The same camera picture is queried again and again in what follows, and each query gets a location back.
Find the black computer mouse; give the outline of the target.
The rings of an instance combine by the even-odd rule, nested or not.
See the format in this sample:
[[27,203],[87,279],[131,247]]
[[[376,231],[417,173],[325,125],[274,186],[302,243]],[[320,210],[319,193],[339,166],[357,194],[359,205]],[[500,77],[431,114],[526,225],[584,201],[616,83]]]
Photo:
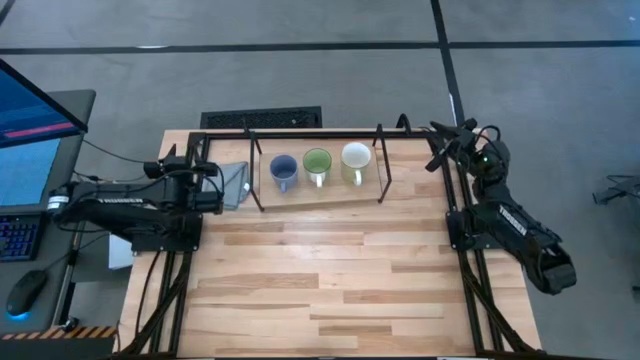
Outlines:
[[6,313],[11,317],[27,314],[45,287],[48,275],[45,270],[25,273],[12,287],[6,300]]

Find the white mug green inside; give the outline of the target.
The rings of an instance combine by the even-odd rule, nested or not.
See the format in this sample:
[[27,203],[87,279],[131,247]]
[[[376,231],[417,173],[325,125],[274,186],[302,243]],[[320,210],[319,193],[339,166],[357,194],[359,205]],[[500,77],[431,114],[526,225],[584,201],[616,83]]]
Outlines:
[[303,156],[305,177],[317,188],[322,188],[329,178],[332,166],[330,153],[322,148],[313,148]]

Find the black framed computer monitor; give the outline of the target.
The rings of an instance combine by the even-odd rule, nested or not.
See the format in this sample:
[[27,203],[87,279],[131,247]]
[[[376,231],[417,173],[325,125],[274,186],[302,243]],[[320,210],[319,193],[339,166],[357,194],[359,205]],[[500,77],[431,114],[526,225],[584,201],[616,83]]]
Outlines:
[[78,117],[0,59],[0,148],[87,131]]

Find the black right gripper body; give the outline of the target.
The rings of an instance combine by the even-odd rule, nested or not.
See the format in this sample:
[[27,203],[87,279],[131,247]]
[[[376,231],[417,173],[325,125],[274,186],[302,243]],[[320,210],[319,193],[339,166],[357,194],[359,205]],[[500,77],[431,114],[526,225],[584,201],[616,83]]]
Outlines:
[[451,130],[447,151],[450,158],[455,159],[460,154],[471,155],[474,153],[478,137],[475,132],[476,127],[477,120],[470,118]]

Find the grey computer desk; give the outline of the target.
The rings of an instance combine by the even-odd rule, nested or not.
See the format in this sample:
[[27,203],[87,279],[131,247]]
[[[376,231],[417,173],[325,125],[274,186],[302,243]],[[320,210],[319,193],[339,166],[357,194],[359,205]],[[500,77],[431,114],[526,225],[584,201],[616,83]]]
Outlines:
[[[42,221],[42,238],[34,260],[0,262],[0,334],[44,331],[63,324],[68,318],[74,291],[69,261],[85,225],[58,228],[44,215]],[[6,313],[9,292],[31,270],[45,270],[47,283],[27,314],[11,317]]]

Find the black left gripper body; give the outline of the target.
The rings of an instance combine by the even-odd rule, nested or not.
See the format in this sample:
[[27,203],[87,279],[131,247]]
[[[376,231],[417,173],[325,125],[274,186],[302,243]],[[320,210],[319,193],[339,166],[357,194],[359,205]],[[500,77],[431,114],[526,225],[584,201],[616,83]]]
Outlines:
[[213,178],[224,180],[224,174],[216,163],[169,154],[144,162],[143,171],[152,180],[143,191],[149,191],[150,202],[163,211],[223,213],[224,184],[217,185]]

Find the grey framed computer monitor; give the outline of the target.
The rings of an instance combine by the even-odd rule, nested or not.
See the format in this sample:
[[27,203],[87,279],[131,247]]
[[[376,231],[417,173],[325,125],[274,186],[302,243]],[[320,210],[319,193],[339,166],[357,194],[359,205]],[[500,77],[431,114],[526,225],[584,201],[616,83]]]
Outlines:
[[82,135],[0,149],[0,214],[44,211],[48,193],[70,180]]

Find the grey folded cloth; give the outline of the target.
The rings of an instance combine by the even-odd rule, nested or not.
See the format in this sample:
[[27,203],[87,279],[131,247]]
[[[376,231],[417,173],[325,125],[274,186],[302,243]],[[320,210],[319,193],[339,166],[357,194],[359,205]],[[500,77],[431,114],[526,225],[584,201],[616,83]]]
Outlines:
[[216,176],[203,180],[202,190],[205,192],[218,190],[224,192],[224,209],[235,211],[249,195],[249,164],[236,162],[222,164]]

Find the backlit black keyboard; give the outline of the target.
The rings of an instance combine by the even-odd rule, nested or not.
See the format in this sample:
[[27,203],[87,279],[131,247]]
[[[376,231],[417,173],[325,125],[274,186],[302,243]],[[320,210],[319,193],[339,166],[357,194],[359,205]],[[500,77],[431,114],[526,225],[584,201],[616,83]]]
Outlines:
[[41,215],[0,216],[0,262],[31,261],[42,238]]

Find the white box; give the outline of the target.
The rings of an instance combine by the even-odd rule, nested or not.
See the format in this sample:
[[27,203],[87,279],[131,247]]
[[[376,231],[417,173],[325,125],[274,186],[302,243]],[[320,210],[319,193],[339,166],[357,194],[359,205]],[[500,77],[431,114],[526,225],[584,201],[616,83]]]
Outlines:
[[109,235],[108,268],[119,270],[133,265],[133,251],[131,243],[114,234]]

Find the black aluminium table frame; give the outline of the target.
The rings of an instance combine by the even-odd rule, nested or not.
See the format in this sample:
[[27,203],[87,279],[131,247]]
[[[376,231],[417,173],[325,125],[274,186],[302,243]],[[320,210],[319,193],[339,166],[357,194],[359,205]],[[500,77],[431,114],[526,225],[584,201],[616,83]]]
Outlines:
[[525,277],[448,228],[473,203],[421,129],[169,130],[164,148],[249,165],[249,197],[198,245],[136,256],[118,359],[542,356]]

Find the black floor vent grille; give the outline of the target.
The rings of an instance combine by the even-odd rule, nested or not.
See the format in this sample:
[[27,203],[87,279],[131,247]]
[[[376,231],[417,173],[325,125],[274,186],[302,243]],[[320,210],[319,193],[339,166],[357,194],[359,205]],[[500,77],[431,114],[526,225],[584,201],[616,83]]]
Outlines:
[[201,129],[322,128],[320,106],[202,112]]

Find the blue-grey mug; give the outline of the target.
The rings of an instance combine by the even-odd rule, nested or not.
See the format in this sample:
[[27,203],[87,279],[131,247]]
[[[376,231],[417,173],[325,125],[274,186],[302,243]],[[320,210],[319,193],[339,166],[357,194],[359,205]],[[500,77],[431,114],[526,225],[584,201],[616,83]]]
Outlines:
[[269,166],[270,174],[281,193],[293,189],[298,182],[298,165],[290,155],[276,155]]

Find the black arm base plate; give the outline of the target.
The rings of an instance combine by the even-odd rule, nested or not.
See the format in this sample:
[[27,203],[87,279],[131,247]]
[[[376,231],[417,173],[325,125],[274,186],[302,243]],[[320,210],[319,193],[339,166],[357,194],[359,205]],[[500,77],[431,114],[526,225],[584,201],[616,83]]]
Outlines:
[[134,252],[194,252],[199,249],[203,216],[190,213],[135,228],[128,235]]
[[463,212],[452,211],[445,215],[450,245],[458,251],[482,250],[497,247],[497,243],[487,233],[473,230]]

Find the hazard striped black platform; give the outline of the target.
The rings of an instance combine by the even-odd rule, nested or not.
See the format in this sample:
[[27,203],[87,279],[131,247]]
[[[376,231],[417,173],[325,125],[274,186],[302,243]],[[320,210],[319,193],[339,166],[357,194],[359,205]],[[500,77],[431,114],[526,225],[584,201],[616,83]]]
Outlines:
[[116,334],[112,326],[2,334],[0,360],[95,360],[112,354]]

